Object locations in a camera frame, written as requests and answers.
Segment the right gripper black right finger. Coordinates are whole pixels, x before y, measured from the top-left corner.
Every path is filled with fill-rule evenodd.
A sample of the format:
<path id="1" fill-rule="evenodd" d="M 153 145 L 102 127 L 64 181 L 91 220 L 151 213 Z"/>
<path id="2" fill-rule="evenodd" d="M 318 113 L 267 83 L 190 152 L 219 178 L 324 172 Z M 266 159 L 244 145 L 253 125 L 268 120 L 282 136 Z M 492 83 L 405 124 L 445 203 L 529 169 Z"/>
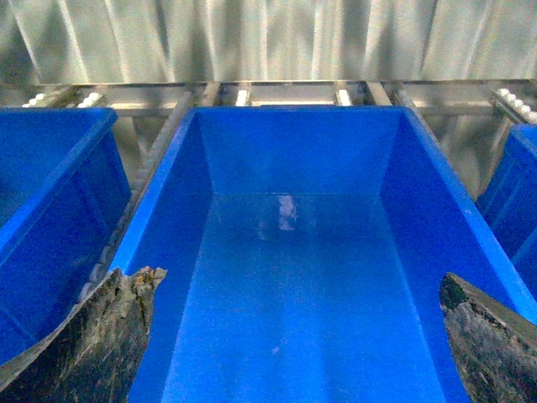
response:
<path id="1" fill-rule="evenodd" d="M 451 356 L 472 402 L 536 401 L 536 326 L 461 276 L 439 289 Z"/>

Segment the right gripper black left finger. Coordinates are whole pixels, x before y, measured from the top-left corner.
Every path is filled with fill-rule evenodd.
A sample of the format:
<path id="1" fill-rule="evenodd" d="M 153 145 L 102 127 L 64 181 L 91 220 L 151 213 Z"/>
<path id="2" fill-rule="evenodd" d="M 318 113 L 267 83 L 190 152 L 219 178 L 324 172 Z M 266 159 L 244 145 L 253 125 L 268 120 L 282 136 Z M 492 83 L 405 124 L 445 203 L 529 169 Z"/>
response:
<path id="1" fill-rule="evenodd" d="M 109 272 L 49 335 L 1 367 L 3 402 L 124 402 L 167 270 Z"/>

